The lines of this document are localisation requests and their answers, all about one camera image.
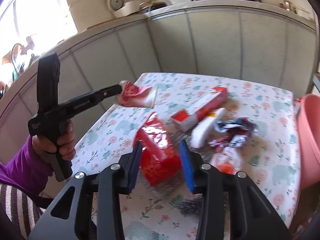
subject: pink plastic bowl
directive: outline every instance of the pink plastic bowl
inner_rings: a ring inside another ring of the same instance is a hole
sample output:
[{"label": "pink plastic bowl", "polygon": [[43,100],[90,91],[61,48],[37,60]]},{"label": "pink plastic bowl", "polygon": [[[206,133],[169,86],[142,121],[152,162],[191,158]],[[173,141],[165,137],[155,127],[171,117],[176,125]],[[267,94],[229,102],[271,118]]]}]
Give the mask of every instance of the pink plastic bowl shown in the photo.
[{"label": "pink plastic bowl", "polygon": [[298,117],[301,150],[301,189],[320,181],[320,97],[305,95]]}]

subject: striped fabric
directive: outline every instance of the striped fabric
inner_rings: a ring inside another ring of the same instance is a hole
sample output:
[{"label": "striped fabric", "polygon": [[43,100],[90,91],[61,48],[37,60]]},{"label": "striped fabric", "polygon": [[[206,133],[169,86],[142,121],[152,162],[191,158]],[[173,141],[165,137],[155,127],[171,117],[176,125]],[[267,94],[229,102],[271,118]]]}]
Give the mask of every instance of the striped fabric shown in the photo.
[{"label": "striped fabric", "polygon": [[21,190],[5,184],[0,184],[0,205],[26,239],[44,212]]}]

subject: human hand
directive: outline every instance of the human hand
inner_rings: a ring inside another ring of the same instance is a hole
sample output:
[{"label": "human hand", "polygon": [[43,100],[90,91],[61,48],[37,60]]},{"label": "human hand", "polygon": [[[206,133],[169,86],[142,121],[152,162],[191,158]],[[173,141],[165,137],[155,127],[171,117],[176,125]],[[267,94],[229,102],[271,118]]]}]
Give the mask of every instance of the human hand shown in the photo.
[{"label": "human hand", "polygon": [[[59,153],[62,155],[62,159],[70,161],[76,155],[75,150],[75,134],[73,132],[73,122],[70,120],[67,124],[67,132],[60,136],[57,140],[57,144],[60,147]],[[44,161],[49,163],[48,153],[55,153],[57,151],[56,146],[46,137],[42,135],[35,135],[32,137],[32,147],[35,153]]]}]

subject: floral tablecloth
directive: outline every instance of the floral tablecloth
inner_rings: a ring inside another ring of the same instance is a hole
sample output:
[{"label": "floral tablecloth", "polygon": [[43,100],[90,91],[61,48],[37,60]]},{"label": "floral tablecloth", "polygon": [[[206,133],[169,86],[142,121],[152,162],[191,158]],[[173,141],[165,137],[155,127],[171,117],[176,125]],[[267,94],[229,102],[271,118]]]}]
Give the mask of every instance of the floral tablecloth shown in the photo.
[{"label": "floral tablecloth", "polygon": [[[156,111],[169,132],[174,132],[170,116],[202,97],[214,86],[227,87],[228,118],[248,117],[259,126],[259,135],[242,150],[243,170],[267,196],[289,227],[299,194],[300,152],[293,113],[293,94],[287,90],[242,80],[175,73],[144,73],[138,86],[158,87],[154,109],[113,105],[76,145],[73,171],[94,174],[121,155],[132,151],[135,134]],[[163,199],[157,199],[137,182],[130,196],[120,196],[126,239],[195,239],[198,217],[184,217],[176,208],[190,198],[183,184]],[[96,200],[92,219],[96,220]],[[225,239],[229,237],[226,219]]]}]

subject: red box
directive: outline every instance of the red box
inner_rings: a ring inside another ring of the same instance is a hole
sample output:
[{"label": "red box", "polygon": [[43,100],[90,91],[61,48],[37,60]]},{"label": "red box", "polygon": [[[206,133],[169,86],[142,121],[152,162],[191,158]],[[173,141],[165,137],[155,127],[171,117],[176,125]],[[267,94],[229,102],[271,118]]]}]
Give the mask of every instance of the red box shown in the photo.
[{"label": "red box", "polygon": [[195,127],[204,117],[214,109],[219,108],[228,98],[228,91],[224,87],[214,87],[190,107],[182,109],[171,116],[171,120],[183,132]]}]

